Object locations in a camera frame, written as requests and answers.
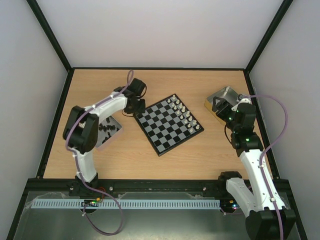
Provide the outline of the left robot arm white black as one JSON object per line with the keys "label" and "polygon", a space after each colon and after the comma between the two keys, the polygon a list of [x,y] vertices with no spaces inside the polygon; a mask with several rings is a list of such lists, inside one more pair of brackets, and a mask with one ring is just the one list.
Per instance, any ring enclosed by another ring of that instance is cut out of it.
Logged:
{"label": "left robot arm white black", "polygon": [[93,152],[98,142],[99,125],[118,111],[127,114],[144,113],[146,84],[137,78],[117,87],[101,101],[87,107],[74,106],[67,119],[62,137],[67,151],[75,160],[75,183],[70,192],[80,197],[102,194],[99,177],[94,166]]}

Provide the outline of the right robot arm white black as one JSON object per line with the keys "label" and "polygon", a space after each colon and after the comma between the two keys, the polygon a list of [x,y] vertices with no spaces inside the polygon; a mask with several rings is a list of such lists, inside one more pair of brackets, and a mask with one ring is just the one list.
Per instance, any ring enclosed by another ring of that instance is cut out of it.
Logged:
{"label": "right robot arm white black", "polygon": [[245,228],[252,240],[285,240],[296,221],[295,212],[288,209],[278,194],[269,173],[259,136],[254,131],[256,107],[250,96],[240,96],[233,105],[215,96],[212,111],[231,130],[231,145],[249,177],[247,187],[234,172],[218,183],[218,191],[235,199],[245,216]]}

